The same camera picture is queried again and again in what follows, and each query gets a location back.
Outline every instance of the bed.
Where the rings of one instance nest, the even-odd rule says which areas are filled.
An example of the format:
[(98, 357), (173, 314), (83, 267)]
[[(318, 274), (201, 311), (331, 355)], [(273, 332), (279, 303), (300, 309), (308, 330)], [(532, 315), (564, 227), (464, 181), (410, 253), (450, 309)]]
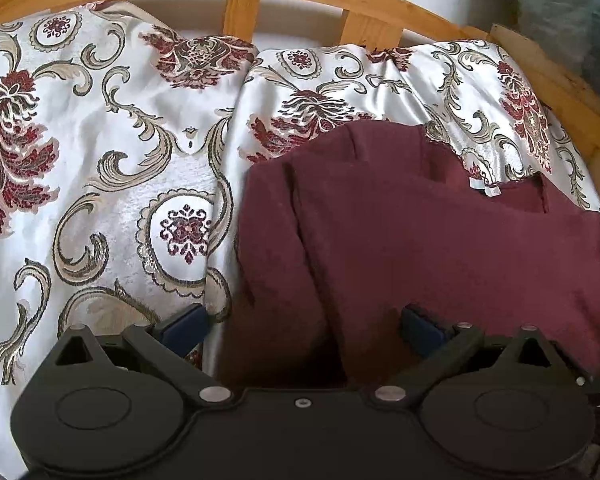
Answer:
[(187, 359), (214, 372), (246, 171), (339, 124), (425, 124), (493, 192), (541, 171), (600, 213), (600, 98), (532, 41), (309, 0), (343, 9), (334, 45), (259, 52), (259, 1), (188, 40), (128, 0), (0, 0), (0, 478), (24, 471), (10, 410), (68, 326), (202, 302), (214, 329)]

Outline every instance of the silver bolt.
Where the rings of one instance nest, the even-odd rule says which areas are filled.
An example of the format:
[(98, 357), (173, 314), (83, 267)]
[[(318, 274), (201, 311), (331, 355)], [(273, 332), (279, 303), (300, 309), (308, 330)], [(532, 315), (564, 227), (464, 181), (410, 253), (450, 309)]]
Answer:
[(312, 402), (309, 399), (296, 399), (295, 405), (296, 408), (308, 408), (312, 405)]
[(407, 392), (400, 386), (380, 386), (376, 390), (376, 397), (384, 402), (398, 402), (407, 396)]
[(225, 402), (231, 397), (231, 390), (224, 386), (207, 386), (198, 395), (205, 402)]

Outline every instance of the maroon sweater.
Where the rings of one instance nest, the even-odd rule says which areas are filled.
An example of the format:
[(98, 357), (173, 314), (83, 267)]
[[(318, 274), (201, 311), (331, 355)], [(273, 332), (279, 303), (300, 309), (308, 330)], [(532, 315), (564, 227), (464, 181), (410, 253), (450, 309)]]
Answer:
[(489, 334), (532, 323), (599, 371), (599, 213), (539, 173), (493, 198), (468, 184), (447, 146), (384, 121), (253, 166), (219, 378), (382, 381), (416, 362), (398, 336), (408, 303)]

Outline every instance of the white satin fabric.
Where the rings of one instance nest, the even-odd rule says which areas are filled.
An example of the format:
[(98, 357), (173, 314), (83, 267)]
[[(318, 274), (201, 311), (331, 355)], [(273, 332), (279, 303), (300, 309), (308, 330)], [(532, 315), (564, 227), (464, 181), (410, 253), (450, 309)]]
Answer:
[(24, 471), (10, 411), (71, 324), (117, 333), (203, 302), (216, 325), (190, 358), (213, 373), (246, 171), (338, 124), (426, 124), (474, 186), (542, 171), (600, 211), (568, 136), (492, 44), (256, 56), (131, 4), (0, 26), (0, 475)]

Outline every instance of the patterned pillow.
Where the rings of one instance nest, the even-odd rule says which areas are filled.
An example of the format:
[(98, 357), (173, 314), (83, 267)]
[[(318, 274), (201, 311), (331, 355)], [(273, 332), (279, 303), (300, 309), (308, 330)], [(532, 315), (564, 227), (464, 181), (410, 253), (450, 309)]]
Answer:
[(24, 471), (11, 407), (65, 327), (117, 333), (202, 300), (213, 208), (230, 195), (222, 136), (255, 55), (128, 3), (0, 25), (5, 478)]

